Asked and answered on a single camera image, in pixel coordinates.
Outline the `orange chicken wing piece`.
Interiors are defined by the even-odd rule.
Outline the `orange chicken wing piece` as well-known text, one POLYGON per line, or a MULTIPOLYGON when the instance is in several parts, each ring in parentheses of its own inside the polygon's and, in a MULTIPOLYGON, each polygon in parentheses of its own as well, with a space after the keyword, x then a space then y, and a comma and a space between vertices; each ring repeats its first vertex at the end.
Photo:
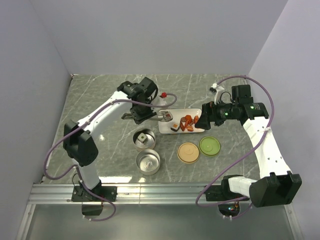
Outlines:
POLYGON ((194 119, 191 115, 186 115, 180 119, 180 122, 184 124, 184 127, 192 126, 194 124, 194 119))

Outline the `sushi roll green centre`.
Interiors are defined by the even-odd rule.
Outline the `sushi roll green centre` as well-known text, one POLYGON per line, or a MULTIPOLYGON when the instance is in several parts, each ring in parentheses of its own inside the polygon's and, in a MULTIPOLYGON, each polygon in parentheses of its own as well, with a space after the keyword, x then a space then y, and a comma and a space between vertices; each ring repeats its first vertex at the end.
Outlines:
POLYGON ((141 133, 138 135, 137 139, 138 139, 141 143, 145 143, 145 142, 148 140, 148 137, 147 137, 143 132, 141 132, 141 133))

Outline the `sushi roll red centre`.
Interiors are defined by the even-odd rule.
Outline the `sushi roll red centre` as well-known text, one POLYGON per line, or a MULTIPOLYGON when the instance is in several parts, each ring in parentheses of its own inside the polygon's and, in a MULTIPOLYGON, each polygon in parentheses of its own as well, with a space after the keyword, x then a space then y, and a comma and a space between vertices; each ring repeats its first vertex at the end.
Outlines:
POLYGON ((170 122, 173 119, 173 115, 169 112, 167 112, 164 116, 163 116, 163 120, 165 122, 170 122))

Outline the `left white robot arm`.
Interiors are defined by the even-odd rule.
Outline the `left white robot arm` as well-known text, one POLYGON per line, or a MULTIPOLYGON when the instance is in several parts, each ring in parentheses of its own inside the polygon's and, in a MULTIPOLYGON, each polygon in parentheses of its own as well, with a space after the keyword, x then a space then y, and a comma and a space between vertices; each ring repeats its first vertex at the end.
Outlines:
POLYGON ((98 109, 64 125, 63 148, 78 167, 80 182, 85 186, 83 195, 89 201, 96 201, 101 196, 101 180, 95 166, 99 154, 96 139, 124 114, 129 114, 137 125, 156 116, 156 109, 165 105, 158 92, 156 83, 148 77, 139 83, 125 81, 98 109))

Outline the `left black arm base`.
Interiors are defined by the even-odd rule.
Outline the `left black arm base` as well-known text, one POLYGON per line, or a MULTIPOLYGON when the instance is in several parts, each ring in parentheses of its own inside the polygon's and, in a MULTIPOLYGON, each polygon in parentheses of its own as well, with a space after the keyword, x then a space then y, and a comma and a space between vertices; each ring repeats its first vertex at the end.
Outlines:
POLYGON ((72 202, 98 202, 108 200, 115 202, 117 197, 116 186, 98 185, 94 189, 87 191, 82 184, 75 185, 73 188, 72 202))

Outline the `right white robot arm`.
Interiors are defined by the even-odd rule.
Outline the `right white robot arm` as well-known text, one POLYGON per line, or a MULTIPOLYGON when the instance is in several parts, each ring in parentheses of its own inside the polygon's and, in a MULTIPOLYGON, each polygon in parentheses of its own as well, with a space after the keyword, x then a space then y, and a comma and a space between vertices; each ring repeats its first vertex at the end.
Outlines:
POLYGON ((222 125, 227 120, 237 120, 252 143, 259 166, 259 180, 242 175, 227 175, 221 181, 220 193, 226 200, 249 198, 257 208, 288 205, 292 202, 302 179, 293 174, 286 164, 270 127, 272 117, 265 105, 254 102, 250 85, 231 88, 231 102, 221 100, 224 88, 216 83, 210 88, 214 100, 201 106, 196 128, 210 130, 211 123, 222 125))

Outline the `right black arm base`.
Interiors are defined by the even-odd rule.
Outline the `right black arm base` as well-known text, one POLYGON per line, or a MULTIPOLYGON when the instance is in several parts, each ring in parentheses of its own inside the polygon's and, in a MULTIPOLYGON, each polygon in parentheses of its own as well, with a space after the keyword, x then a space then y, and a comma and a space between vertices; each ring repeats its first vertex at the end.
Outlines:
POLYGON ((220 185, 211 185, 204 193, 206 201, 222 202, 243 197, 240 193, 231 192, 228 180, 233 177, 241 177, 241 175, 227 175, 223 177, 220 185))

